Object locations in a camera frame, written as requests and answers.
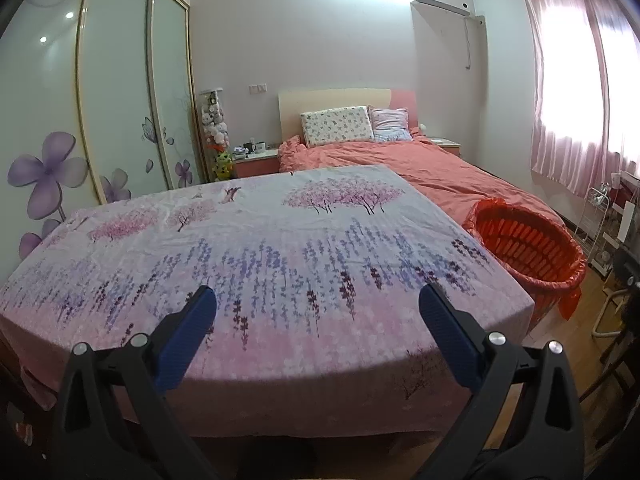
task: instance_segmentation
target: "pink curtain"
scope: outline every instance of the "pink curtain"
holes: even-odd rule
[[[640,44],[615,0],[525,1],[536,53],[531,169],[584,197],[612,172],[636,171]]]

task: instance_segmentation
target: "sliding wardrobe door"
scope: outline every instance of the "sliding wardrobe door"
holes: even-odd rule
[[[0,38],[0,283],[71,213],[98,204],[76,107],[81,1],[24,0]]]
[[[202,182],[196,168],[196,129],[190,92],[186,11],[175,0],[153,0],[153,82],[172,187]]]
[[[147,82],[148,0],[86,0],[82,122],[107,202],[167,189]]]

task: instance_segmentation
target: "floral bed sheet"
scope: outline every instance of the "floral bed sheet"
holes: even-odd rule
[[[77,211],[0,290],[0,329],[55,390],[76,342],[149,333],[209,285],[215,322],[167,395],[190,434],[444,432],[468,392],[420,318],[429,280],[524,337],[531,298],[385,166],[271,174]]]

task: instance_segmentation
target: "green plush toy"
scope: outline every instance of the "green plush toy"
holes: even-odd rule
[[[216,165],[214,167],[218,180],[229,180],[231,178],[232,165],[233,161],[231,160],[231,155],[227,152],[222,152],[218,155]]]

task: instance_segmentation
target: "red basket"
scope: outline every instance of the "red basket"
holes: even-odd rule
[[[477,202],[462,224],[536,303],[529,330],[557,303],[569,319],[580,300],[587,262],[568,231],[499,198]]]

